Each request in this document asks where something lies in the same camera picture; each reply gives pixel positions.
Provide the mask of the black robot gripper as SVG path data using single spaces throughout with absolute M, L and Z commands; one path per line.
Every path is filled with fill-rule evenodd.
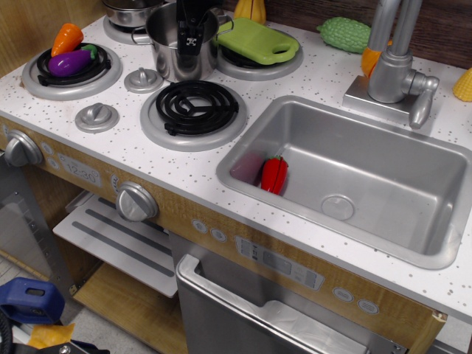
M 198 55 L 200 53 L 204 41 L 204 25 L 200 23 L 208 10 L 213 7 L 222 7 L 222 5 L 223 0 L 176 1 L 178 53 L 180 55 Z M 190 38 L 190 45 L 187 44 L 188 38 Z

